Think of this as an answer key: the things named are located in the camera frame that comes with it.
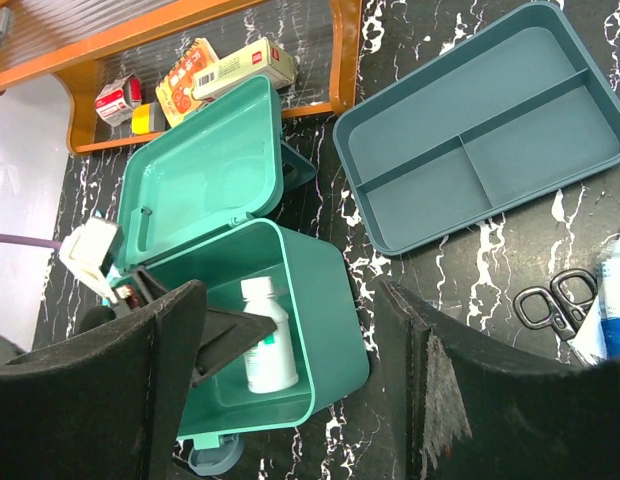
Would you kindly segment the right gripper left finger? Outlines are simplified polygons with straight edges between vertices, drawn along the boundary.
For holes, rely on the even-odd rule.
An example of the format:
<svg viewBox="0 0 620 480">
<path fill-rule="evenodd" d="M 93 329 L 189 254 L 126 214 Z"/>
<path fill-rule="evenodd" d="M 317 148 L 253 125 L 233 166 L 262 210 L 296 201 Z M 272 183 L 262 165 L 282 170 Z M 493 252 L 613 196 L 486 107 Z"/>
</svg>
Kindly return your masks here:
<svg viewBox="0 0 620 480">
<path fill-rule="evenodd" d="M 188 479 L 172 458 L 207 311 L 192 280 L 0 366 L 0 479 Z"/>
</svg>

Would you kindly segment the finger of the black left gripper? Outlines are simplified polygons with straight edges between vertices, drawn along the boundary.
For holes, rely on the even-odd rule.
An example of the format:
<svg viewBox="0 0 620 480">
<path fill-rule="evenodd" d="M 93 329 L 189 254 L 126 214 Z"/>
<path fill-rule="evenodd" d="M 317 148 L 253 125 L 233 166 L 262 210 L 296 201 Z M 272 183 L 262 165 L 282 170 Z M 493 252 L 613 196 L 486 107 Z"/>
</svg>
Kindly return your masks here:
<svg viewBox="0 0 620 480">
<path fill-rule="evenodd" d="M 275 330 L 274 321 L 263 315 L 209 306 L 207 286 L 199 279 L 195 282 L 204 287 L 207 310 L 190 388 L 199 387 Z"/>
</svg>

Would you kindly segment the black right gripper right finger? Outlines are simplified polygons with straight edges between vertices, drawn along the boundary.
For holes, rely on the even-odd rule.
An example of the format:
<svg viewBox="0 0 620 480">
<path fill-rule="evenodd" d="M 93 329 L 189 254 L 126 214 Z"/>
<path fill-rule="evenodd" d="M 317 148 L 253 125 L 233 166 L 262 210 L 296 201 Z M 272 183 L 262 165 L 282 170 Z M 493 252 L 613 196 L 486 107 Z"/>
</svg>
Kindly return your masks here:
<svg viewBox="0 0 620 480">
<path fill-rule="evenodd" d="M 374 320 L 399 478 L 620 479 L 620 358 L 519 350 L 388 280 Z"/>
</svg>

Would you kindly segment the white bottle green label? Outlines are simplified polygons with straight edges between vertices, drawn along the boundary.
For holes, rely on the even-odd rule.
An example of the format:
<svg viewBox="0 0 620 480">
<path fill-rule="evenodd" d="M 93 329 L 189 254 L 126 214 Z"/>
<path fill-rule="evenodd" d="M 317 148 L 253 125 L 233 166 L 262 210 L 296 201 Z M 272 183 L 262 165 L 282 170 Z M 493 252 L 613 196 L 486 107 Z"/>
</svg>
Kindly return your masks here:
<svg viewBox="0 0 620 480">
<path fill-rule="evenodd" d="M 244 354 L 248 389 L 268 394 L 299 381 L 292 346 L 289 316 L 279 305 L 270 276 L 241 281 L 244 312 L 270 318 L 275 330 Z"/>
</svg>

